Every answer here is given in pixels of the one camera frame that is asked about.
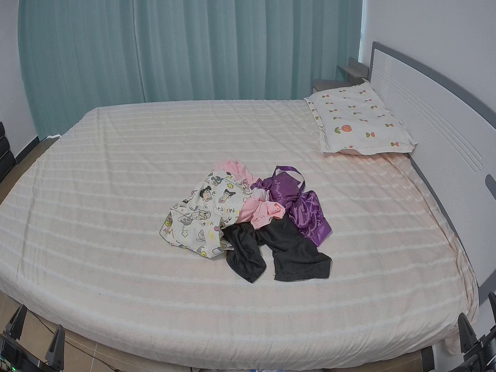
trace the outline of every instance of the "fitted sheet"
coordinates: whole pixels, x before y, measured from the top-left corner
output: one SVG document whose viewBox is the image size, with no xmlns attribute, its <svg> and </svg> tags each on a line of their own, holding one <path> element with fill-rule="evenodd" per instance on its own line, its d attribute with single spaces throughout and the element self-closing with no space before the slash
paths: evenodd
<svg viewBox="0 0 496 372">
<path fill-rule="evenodd" d="M 329 279 L 255 284 L 170 246 L 170 206 L 226 158 L 292 165 L 333 228 Z M 324 155 L 304 101 L 97 108 L 0 205 L 0 289 L 99 343 L 212 369 L 352 367 L 415 351 L 473 320 L 458 239 L 401 154 Z"/>
</svg>

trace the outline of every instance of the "pillowcase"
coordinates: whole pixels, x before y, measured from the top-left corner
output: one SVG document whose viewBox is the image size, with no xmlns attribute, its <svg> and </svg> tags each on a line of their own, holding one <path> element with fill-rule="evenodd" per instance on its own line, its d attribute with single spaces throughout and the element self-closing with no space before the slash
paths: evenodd
<svg viewBox="0 0 496 372">
<path fill-rule="evenodd" d="M 317 92 L 305 100 L 323 152 L 409 153 L 417 144 L 368 82 Z"/>
</svg>

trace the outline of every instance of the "clothes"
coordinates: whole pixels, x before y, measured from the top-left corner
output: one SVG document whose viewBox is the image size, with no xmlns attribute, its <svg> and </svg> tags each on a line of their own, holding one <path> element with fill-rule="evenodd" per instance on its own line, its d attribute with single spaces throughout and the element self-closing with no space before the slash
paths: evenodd
<svg viewBox="0 0 496 372">
<path fill-rule="evenodd" d="M 269 200 L 269 192 L 253 189 L 253 194 L 245 201 L 236 223 L 251 222 L 255 229 L 268 225 L 272 218 L 281 219 L 285 209 L 278 202 Z"/>
<path fill-rule="evenodd" d="M 317 246 L 301 235 L 286 214 L 255 230 L 248 223 L 236 223 L 224 229 L 224 239 L 233 251 L 226 251 L 229 266 L 246 281 L 255 282 L 266 264 L 259 245 L 267 244 L 274 257 L 275 280 L 296 281 L 328 278 L 331 258 L 317 251 Z"/>
<path fill-rule="evenodd" d="M 285 172 L 288 170 L 298 173 L 303 178 L 296 168 L 277 166 L 272 177 L 263 181 L 257 180 L 251 188 L 269 190 L 271 201 L 281 204 L 301 234 L 319 246 L 331 233 L 331 226 L 324 218 L 317 194 L 313 190 L 303 193 L 305 180 L 303 179 L 298 188 L 300 182 Z"/>
<path fill-rule="evenodd" d="M 171 245 L 212 258 L 230 249 L 221 240 L 226 226 L 236 223 L 245 200 L 252 194 L 246 184 L 223 170 L 213 170 L 191 192 L 171 207 L 160 235 Z"/>
<path fill-rule="evenodd" d="M 214 164 L 214 170 L 229 172 L 231 175 L 234 175 L 234 178 L 238 182 L 242 182 L 248 187 L 257 180 L 253 177 L 248 168 L 246 168 L 246 165 L 238 160 L 219 161 Z"/>
</svg>

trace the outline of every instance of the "white headboard panel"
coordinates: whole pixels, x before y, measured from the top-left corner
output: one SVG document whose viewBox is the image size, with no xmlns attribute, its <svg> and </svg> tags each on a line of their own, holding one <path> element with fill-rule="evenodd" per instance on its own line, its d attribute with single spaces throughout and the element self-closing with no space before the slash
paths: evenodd
<svg viewBox="0 0 496 372">
<path fill-rule="evenodd" d="M 372 87 L 418 141 L 414 166 L 462 241 L 480 289 L 494 290 L 496 113 L 442 74 L 379 43 L 370 65 Z"/>
</svg>

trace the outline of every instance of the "black pants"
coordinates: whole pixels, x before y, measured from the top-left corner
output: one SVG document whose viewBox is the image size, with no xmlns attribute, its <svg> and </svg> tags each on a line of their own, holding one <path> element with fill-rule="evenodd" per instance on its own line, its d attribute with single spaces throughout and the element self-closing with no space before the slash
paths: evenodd
<svg viewBox="0 0 496 372">
<path fill-rule="evenodd" d="M 277 281 L 328 278 L 331 258 L 317 251 L 317 246 L 300 233 L 286 214 L 255 230 L 250 222 L 236 223 L 222 229 L 234 251 L 226 251 L 229 266 L 253 283 L 265 271 L 260 245 L 267 244 L 274 257 Z"/>
</svg>

